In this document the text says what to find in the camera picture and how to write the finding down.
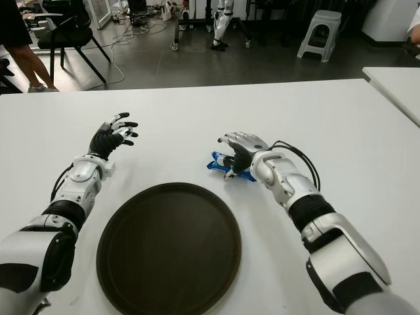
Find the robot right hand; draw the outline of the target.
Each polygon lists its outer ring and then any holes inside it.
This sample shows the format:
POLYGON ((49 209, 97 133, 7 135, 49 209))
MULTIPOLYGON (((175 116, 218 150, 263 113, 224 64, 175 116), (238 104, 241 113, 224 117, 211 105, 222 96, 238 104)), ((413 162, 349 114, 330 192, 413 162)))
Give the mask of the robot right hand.
POLYGON ((251 165, 256 153, 269 149, 268 144, 258 136, 243 132, 227 133, 219 137, 217 142, 224 142, 234 150, 232 166, 225 174, 225 180, 232 179, 246 170, 251 165))

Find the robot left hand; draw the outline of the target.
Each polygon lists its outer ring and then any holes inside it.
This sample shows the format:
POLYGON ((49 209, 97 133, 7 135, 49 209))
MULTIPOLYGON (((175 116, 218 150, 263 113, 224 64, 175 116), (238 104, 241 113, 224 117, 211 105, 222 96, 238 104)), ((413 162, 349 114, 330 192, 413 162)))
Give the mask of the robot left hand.
POLYGON ((138 127, 138 123, 123 120, 128 117, 129 113, 123 112, 105 121, 92 137, 88 154, 107 161, 110 154, 119 146, 133 146, 134 142, 129 140, 129 138, 138 136, 134 132, 134 129, 138 127))

